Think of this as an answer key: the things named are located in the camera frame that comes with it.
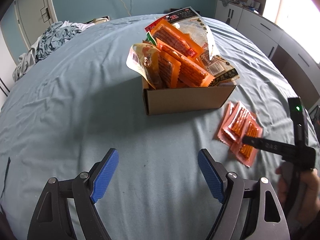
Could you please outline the person right hand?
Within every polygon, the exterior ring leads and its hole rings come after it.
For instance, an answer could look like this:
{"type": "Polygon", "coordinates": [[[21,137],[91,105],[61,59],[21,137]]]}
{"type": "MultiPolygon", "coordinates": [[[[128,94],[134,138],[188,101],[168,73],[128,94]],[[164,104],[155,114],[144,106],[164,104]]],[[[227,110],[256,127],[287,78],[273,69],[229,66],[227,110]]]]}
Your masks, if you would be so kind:
{"type": "MultiPolygon", "coordinates": [[[[317,169],[303,171],[300,174],[300,181],[306,185],[306,192],[299,213],[296,216],[296,221],[303,228],[309,226],[319,213],[319,176],[317,169]]],[[[276,174],[280,175],[278,180],[278,199],[283,206],[286,202],[288,194],[288,185],[283,178],[282,167],[276,169],[276,174]]]]}

